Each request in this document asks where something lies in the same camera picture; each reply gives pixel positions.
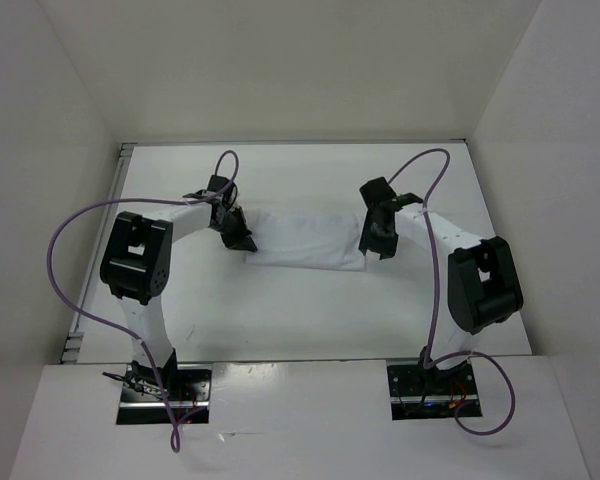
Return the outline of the white skirt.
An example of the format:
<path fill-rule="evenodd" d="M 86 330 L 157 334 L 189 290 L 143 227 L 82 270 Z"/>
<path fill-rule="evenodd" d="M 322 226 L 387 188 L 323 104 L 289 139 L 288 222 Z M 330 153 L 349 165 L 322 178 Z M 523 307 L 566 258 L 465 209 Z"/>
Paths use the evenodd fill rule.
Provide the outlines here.
<path fill-rule="evenodd" d="M 260 209 L 247 220 L 257 251 L 245 262 L 267 267 L 291 267 L 363 272 L 359 250 L 362 217 L 350 212 L 302 212 Z"/>

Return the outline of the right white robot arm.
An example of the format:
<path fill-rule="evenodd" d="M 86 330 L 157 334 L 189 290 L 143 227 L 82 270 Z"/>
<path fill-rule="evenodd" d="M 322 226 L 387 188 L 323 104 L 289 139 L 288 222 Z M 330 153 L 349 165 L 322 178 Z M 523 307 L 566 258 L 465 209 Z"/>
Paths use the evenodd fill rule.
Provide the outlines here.
<path fill-rule="evenodd" d="M 366 206 L 359 250 L 381 260 L 396 255 L 401 240 L 432 256 L 434 327 L 422 353 L 418 380 L 430 393 L 453 381 L 453 368 L 474 351 L 487 327 L 506 321 L 523 306 L 508 242 L 482 238 L 433 213 L 419 196 L 398 194 L 384 177 L 360 188 Z"/>

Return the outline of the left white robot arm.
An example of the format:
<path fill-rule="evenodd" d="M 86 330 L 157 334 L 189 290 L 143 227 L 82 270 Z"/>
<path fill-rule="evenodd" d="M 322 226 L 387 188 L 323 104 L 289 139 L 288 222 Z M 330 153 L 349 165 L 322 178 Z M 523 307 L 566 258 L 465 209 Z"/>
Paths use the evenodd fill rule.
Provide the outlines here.
<path fill-rule="evenodd" d="M 119 301 L 132 340 L 133 378 L 156 399 L 172 397 L 179 387 L 175 348 L 168 338 L 162 307 L 172 247 L 198 231 L 220 235 L 225 248 L 255 253 L 257 246 L 237 202 L 237 186 L 212 175 L 205 189 L 146 216 L 117 215 L 100 266 L 100 279 Z"/>

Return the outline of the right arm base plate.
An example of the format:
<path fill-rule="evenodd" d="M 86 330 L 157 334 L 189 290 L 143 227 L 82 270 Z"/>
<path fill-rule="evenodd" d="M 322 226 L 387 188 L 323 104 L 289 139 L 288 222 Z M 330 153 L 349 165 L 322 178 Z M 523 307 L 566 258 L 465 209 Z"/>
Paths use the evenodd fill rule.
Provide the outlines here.
<path fill-rule="evenodd" d="M 472 366 L 463 362 L 451 370 L 424 370 L 418 362 L 386 365 L 393 421 L 437 420 L 482 416 Z"/>

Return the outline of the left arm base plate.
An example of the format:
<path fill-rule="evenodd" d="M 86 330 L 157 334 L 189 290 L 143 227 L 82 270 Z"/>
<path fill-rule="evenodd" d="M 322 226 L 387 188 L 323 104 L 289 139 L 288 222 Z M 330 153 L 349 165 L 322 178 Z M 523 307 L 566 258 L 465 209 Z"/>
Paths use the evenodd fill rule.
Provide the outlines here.
<path fill-rule="evenodd" d="M 209 422 L 212 373 L 210 364 L 179 366 L 179 387 L 169 393 L 169 403 L 181 425 Z M 145 382 L 130 382 L 131 366 L 127 367 L 124 376 L 115 375 L 114 378 L 122 383 L 117 425 L 170 423 L 158 389 Z"/>

